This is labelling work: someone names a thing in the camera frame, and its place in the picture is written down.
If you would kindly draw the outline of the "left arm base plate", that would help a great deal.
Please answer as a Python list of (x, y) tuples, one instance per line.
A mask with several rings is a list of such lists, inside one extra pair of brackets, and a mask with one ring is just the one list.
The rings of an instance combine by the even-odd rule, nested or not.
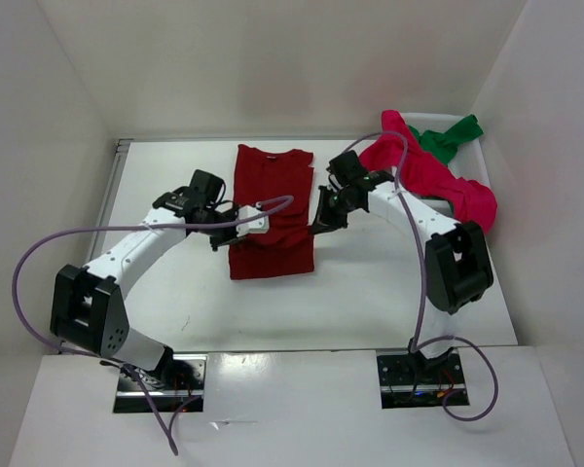
[[(174, 364), (179, 375), (170, 382), (158, 382), (138, 370), (143, 385), (148, 389), (160, 413), (201, 413), (208, 357), (206, 354), (179, 353)], [(151, 408), (138, 383), (125, 371), (117, 381), (113, 413), (150, 413)]]

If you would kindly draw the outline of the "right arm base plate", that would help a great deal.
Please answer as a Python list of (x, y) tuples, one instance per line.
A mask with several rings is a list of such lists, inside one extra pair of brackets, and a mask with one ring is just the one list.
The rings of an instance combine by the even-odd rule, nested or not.
[(458, 353), (451, 349), (425, 360), (406, 350), (378, 353), (378, 379), (383, 410), (469, 405)]

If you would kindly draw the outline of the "dark red t shirt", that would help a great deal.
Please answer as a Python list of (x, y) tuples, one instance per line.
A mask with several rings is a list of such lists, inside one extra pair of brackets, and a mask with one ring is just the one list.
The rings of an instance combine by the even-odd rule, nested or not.
[(313, 154), (298, 149), (268, 153), (240, 144), (234, 174), (237, 204), (256, 204), (281, 196), (292, 203), (269, 217), (266, 233), (250, 234), (229, 249), (232, 280), (263, 279), (314, 271), (309, 230)]

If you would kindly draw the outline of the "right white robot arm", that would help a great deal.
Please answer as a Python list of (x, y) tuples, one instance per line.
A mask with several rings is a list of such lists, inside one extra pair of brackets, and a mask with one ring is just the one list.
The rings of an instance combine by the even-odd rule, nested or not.
[(431, 381), (456, 341), (455, 315), (493, 286), (485, 234), (476, 222), (460, 223), (413, 196), (394, 170), (366, 169), (353, 151), (330, 160), (327, 173), (329, 182), (318, 187), (312, 234), (345, 229), (348, 214), (359, 209), (413, 234), (421, 286), (407, 370), (418, 382)]

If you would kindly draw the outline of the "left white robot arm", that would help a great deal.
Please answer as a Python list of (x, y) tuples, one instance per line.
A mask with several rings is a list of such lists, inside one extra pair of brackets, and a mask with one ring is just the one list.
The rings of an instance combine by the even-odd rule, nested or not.
[(63, 267), (55, 278), (51, 332), (96, 356), (131, 365), (152, 388), (172, 384), (184, 368), (171, 347), (129, 324), (125, 299), (140, 277), (189, 234), (208, 235), (212, 248), (245, 234), (235, 222), (255, 211), (236, 203), (220, 210), (224, 187), (221, 178), (196, 170), (189, 185), (153, 202), (139, 230), (81, 267)]

